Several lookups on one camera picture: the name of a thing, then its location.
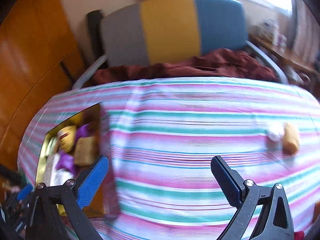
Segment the white appliance box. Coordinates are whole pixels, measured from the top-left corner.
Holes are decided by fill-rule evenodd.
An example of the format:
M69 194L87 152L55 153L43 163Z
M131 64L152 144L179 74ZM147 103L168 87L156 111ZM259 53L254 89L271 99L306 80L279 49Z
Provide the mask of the white appliance box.
M278 41L279 35L279 26L278 22L273 19L266 19L262 22L260 36L264 39L267 39L272 44L276 44Z

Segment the maroon blanket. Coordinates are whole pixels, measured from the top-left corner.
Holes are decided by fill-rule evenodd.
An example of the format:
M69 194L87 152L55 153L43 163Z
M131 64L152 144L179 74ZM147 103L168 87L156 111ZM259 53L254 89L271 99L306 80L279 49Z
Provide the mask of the maroon blanket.
M235 77L276 82L276 74L244 51L217 49L178 63L156 63L149 66L121 65L100 69L93 75L97 85L112 82L172 77Z

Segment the striped bed sheet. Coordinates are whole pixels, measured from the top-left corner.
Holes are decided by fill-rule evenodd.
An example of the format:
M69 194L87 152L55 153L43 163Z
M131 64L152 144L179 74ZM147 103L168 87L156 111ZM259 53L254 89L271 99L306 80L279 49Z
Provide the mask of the striped bed sheet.
M310 228L319 201L319 102L279 83L227 77L115 82L51 98L34 116L18 167L34 183L46 133L96 103L109 117L121 213L94 220L103 239L216 239L235 213L210 170L220 155L258 185L281 183L295 230ZM299 129L296 154L269 126Z

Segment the small green white box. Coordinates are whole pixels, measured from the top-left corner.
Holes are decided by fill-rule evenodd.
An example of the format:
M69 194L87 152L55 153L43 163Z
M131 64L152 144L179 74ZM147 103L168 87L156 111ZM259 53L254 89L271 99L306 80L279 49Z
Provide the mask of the small green white box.
M50 155L55 153L57 137L52 137L48 143L47 149L45 151L44 156L48 158Z

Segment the gold interior storage box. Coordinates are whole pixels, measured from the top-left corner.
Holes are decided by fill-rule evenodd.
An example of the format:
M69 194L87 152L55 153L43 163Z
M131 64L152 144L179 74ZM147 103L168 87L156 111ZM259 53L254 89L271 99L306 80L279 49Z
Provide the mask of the gold interior storage box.
M35 182L62 185L75 179L96 159L106 156L108 172L93 200L84 207L90 218L115 219L120 214L113 171L109 119L102 104L96 103L51 129L44 137Z

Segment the yellow sponge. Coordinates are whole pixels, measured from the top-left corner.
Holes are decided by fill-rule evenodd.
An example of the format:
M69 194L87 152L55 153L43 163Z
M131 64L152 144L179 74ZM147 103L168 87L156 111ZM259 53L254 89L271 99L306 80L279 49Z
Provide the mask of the yellow sponge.
M284 125L284 135L282 138L283 149L289 154L296 154L300 147L299 129L293 125L286 123Z
M95 137L84 137L77 140L73 155L75 165L89 166L94 163L97 155L98 147Z

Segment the wooden wardrobe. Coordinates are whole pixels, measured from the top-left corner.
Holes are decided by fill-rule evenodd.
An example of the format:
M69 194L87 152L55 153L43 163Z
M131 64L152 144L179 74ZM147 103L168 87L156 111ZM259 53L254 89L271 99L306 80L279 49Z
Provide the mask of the wooden wardrobe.
M1 164L17 169L24 132L85 71L61 0L17 0L1 23Z

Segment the purple snack packet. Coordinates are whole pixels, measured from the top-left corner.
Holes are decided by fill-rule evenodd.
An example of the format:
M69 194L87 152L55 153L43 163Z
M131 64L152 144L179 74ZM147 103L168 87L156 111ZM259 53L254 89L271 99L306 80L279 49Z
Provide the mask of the purple snack packet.
M56 164L56 170L66 170L70 172L73 176L76 176L76 166L74 164L74 157L65 151L61 150L60 153L60 159Z
M76 130L75 140L77 141L80 138L88 137L91 134L91 126L91 123L80 126Z

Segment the wooden side desk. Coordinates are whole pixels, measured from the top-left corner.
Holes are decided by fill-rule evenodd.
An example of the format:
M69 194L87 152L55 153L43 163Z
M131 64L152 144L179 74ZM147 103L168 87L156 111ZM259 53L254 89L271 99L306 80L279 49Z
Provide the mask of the wooden side desk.
M268 53L275 56L279 60L279 66L289 66L296 72L307 74L309 77L319 78L319 72L314 68L313 64L303 60L290 49L281 49L270 41L253 34L249 34L249 40L257 47L262 47L266 49Z

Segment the white plastic wrap ball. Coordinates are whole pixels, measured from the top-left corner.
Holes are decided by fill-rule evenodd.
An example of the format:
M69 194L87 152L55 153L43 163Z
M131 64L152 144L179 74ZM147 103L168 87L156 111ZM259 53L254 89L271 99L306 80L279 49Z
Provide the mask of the white plastic wrap ball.
M269 126L266 130L266 134L271 141L279 142L283 139L284 128L280 126Z

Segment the white medicine box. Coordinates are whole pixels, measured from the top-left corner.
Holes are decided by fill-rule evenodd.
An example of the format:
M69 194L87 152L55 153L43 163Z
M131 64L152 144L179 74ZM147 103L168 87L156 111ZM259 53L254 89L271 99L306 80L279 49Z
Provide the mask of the white medicine box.
M60 155L58 153L52 154L47 158L46 162L46 169L44 172L44 179L43 182L47 186L54 186L55 185L55 177L56 177L56 165L60 160Z

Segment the yellow sock ball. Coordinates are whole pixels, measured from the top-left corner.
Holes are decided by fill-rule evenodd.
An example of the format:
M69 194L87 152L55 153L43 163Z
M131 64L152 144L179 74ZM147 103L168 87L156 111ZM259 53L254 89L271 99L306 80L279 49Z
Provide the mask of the yellow sock ball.
M66 126L57 133L61 149L66 153L71 152L75 145L76 126Z

